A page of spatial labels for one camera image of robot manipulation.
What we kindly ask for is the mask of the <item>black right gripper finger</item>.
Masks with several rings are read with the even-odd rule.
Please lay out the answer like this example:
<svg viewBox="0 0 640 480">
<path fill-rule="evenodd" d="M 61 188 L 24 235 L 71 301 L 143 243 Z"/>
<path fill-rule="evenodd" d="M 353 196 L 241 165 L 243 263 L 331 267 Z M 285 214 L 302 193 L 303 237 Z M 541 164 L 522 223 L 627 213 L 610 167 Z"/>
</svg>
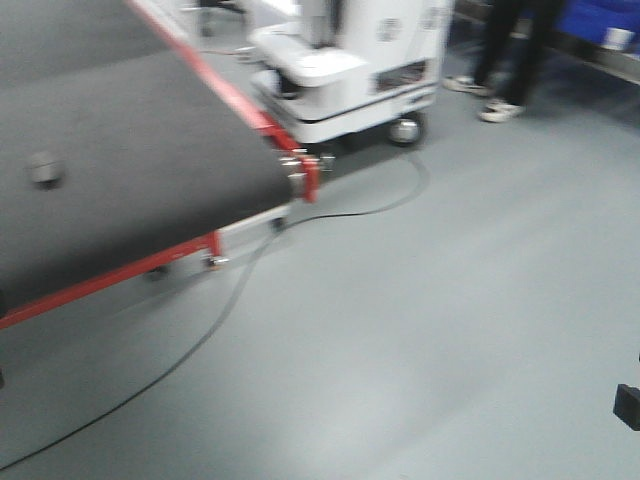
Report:
<svg viewBox="0 0 640 480">
<path fill-rule="evenodd" d="M 639 389 L 619 384 L 616 389 L 613 413 L 631 430 L 639 431 Z"/>
</svg>

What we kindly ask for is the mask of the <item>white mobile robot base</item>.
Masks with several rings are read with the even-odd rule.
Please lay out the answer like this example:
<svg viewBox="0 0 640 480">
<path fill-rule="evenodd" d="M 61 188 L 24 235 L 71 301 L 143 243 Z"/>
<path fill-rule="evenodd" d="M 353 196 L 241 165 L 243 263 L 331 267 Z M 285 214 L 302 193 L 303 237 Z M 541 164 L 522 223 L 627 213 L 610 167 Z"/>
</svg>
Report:
<svg viewBox="0 0 640 480">
<path fill-rule="evenodd" d="M 426 132 L 451 26 L 452 1 L 303 1 L 298 16 L 255 29 L 265 69 L 252 83 L 302 145 L 387 128 L 409 146 Z"/>
</svg>

